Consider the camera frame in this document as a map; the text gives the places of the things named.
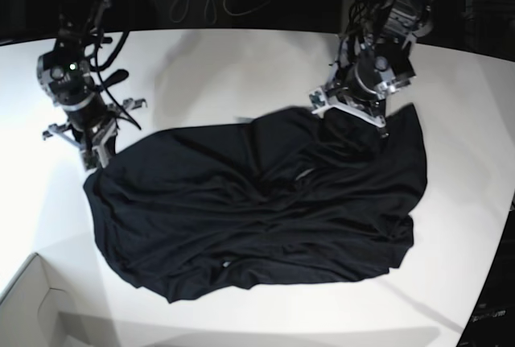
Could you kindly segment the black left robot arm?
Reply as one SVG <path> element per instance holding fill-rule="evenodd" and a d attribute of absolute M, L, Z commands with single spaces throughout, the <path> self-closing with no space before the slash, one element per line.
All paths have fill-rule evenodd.
<path fill-rule="evenodd" d="M 312 113 L 337 109 L 387 136 L 386 100 L 416 76 L 410 54 L 433 28 L 433 1 L 368 0 L 351 13 L 328 78 L 309 94 Z"/>

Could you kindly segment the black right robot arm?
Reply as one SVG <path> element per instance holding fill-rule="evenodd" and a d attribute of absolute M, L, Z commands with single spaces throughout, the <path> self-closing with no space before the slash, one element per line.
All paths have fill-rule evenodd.
<path fill-rule="evenodd" d="M 107 79 L 101 74 L 117 59 L 129 31 L 123 31 L 104 63 L 98 59 L 105 44 L 112 43 L 104 28 L 105 12 L 113 0 L 64 0 L 60 29 L 51 51 L 38 58 L 36 74 L 41 89 L 52 104 L 64 111 L 63 124 L 51 124 L 42 138 L 59 137 L 74 146 L 88 170 L 106 167 L 116 155 L 118 123 L 137 125 L 130 115 L 146 105 L 145 99 L 118 102 L 109 87 L 129 76 L 118 69 Z"/>

